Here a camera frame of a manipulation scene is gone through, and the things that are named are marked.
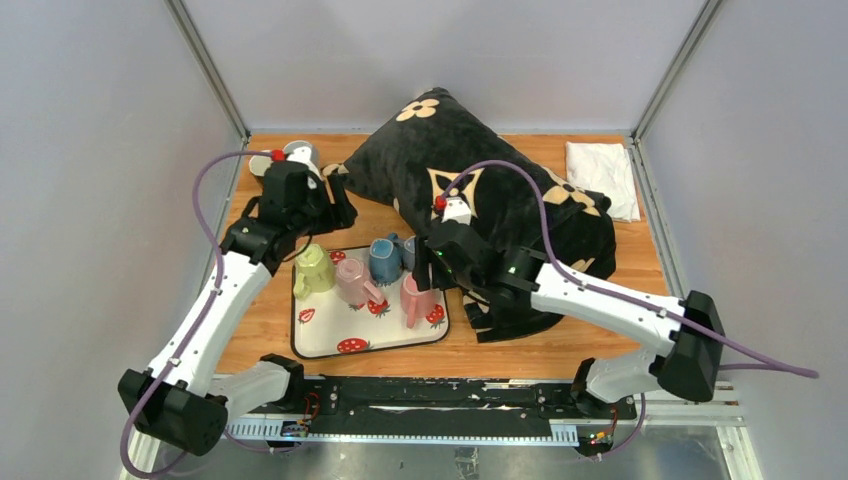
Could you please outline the black mug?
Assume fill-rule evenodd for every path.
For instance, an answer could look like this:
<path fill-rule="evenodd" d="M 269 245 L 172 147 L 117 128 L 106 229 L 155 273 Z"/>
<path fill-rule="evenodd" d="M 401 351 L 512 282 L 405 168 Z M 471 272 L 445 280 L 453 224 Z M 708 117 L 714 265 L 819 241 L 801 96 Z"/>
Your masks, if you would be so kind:
<path fill-rule="evenodd" d="M 254 155 L 248 161 L 248 170 L 255 182 L 263 186 L 266 172 L 273 164 L 273 160 L 267 156 Z"/>

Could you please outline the white folded cloth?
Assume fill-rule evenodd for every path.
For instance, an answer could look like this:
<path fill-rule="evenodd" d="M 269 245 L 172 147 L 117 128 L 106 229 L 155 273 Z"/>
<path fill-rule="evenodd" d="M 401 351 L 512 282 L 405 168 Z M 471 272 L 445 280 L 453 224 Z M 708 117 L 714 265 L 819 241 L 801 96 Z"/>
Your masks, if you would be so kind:
<path fill-rule="evenodd" d="M 613 220 L 641 220 L 631 157 L 620 143 L 566 143 L 566 179 L 584 190 L 604 194 Z"/>

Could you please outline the black floral plush blanket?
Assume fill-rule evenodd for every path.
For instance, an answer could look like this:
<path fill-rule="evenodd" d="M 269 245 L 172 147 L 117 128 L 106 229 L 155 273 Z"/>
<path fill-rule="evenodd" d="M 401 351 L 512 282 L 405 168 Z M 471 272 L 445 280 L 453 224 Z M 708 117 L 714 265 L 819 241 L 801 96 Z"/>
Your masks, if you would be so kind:
<path fill-rule="evenodd" d="M 328 164 L 322 172 L 339 174 L 345 188 L 362 198 L 394 207 L 418 235 L 429 233 L 436 218 L 434 200 L 446 194 L 468 204 L 472 227 L 494 248 L 542 251 L 537 195 L 517 172 L 495 166 L 461 174 L 484 160 L 507 161 L 532 177 L 558 260 L 600 279 L 615 272 L 610 199 L 531 161 L 444 88 L 413 99 L 347 160 Z"/>

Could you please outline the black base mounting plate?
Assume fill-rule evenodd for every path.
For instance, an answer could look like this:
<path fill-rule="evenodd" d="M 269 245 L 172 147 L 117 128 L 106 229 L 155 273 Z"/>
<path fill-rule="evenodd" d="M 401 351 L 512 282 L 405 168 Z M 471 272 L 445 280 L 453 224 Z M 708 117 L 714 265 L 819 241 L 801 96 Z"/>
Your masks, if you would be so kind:
<path fill-rule="evenodd" d="M 627 436 L 632 397 L 583 412 L 562 381 L 311 376 L 297 404 L 264 404 L 227 432 L 272 447 L 311 443 L 572 447 L 605 453 Z"/>

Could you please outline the brown pink mug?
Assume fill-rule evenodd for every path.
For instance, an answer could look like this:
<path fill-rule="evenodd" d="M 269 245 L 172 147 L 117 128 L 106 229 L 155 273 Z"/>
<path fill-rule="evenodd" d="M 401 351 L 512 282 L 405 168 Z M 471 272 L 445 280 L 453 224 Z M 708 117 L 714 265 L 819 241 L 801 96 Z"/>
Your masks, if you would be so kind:
<path fill-rule="evenodd" d="M 290 153 L 292 150 L 294 150 L 295 148 L 300 147 L 300 146 L 311 147 L 314 151 L 313 160 L 315 162 L 317 162 L 318 158 L 320 157 L 320 154 L 318 153 L 318 150 L 316 149 L 316 147 L 312 143 L 310 143 L 306 140 L 295 140 L 295 141 L 289 142 L 283 148 L 283 152 L 285 153 L 285 155 L 287 157 L 288 153 Z"/>

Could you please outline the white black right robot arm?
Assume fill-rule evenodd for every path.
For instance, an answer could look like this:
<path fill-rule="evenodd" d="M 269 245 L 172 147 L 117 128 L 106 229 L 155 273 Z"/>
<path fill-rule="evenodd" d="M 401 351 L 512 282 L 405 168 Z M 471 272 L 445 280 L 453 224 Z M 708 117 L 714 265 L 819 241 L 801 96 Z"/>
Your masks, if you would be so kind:
<path fill-rule="evenodd" d="M 638 342 L 635 353 L 580 364 L 570 393 L 584 417 L 655 390 L 698 403 L 714 397 L 724 329 L 706 293 L 679 299 L 622 287 L 524 246 L 498 250 L 454 220 L 417 239 L 414 278 L 421 286 L 461 287 L 490 306 L 575 317 Z"/>

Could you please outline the pink round mug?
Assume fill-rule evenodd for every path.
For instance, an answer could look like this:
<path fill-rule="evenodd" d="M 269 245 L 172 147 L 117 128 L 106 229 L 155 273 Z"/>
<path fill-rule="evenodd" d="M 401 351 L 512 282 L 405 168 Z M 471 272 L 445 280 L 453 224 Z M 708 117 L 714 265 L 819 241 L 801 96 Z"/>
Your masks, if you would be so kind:
<path fill-rule="evenodd" d="M 426 319 L 437 304 L 436 291 L 419 290 L 411 273 L 407 273 L 402 280 L 400 299 L 405 325 L 408 329 L 413 329 L 418 320 Z"/>

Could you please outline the white strawberry tray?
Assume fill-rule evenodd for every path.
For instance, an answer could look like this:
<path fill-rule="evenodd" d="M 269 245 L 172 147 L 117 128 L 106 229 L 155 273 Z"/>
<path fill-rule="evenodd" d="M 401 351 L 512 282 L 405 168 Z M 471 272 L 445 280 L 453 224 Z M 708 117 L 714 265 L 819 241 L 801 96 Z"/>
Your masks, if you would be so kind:
<path fill-rule="evenodd" d="M 368 268 L 369 247 L 326 251 L 336 273 L 336 265 L 345 258 L 360 259 Z M 294 297 L 292 287 L 293 352 L 303 359 L 318 359 L 441 340 L 449 331 L 449 316 L 445 295 L 440 290 L 435 290 L 437 304 L 433 312 L 418 320 L 413 329 L 406 327 L 400 287 L 407 273 L 410 272 L 403 269 L 398 281 L 382 287 L 376 285 L 386 298 L 382 304 L 349 305 L 339 297 L 336 282 L 331 290 L 311 294 L 303 300 Z"/>

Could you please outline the green octagonal mug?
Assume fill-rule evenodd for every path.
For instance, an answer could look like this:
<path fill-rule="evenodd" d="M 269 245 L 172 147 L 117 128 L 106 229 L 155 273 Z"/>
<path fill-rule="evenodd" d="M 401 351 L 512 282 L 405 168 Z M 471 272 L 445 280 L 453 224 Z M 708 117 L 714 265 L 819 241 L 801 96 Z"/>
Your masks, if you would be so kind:
<path fill-rule="evenodd" d="M 298 300 L 324 293 L 335 286 L 335 266 L 329 253 L 318 244 L 309 245 L 295 259 L 293 295 Z"/>

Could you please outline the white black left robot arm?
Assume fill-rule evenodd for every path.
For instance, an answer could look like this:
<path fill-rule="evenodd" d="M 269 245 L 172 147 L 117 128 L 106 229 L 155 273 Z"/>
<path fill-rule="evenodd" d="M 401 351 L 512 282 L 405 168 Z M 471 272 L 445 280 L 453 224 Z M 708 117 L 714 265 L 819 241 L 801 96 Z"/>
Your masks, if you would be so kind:
<path fill-rule="evenodd" d="M 346 229 L 357 212 L 340 174 L 318 177 L 294 161 L 273 163 L 216 249 L 216 265 L 168 344 L 143 371 L 128 369 L 117 390 L 131 425 L 179 450 L 207 454 L 229 421 L 271 403 L 283 413 L 306 400 L 303 368 L 267 354 L 227 380 L 213 376 L 253 300 L 292 259 L 302 237 Z"/>

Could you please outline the grey blue dotted mug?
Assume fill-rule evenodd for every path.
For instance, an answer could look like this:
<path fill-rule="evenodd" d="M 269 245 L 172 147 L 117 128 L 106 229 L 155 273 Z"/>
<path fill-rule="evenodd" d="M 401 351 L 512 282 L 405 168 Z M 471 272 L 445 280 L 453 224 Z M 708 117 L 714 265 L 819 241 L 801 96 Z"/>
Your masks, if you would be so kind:
<path fill-rule="evenodd" d="M 401 244 L 402 262 L 405 269 L 412 271 L 416 262 L 416 236 L 413 235 Z"/>

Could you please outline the pink octagonal mug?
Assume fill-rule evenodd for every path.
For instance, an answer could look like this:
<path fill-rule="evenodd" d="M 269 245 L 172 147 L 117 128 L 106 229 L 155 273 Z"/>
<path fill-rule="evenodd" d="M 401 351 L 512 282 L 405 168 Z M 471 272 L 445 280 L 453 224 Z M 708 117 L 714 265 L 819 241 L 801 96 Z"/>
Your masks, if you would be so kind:
<path fill-rule="evenodd" d="M 364 305 L 368 302 L 382 304 L 386 298 L 372 281 L 367 265 L 357 258 L 345 258 L 336 265 L 338 295 L 347 304 Z"/>

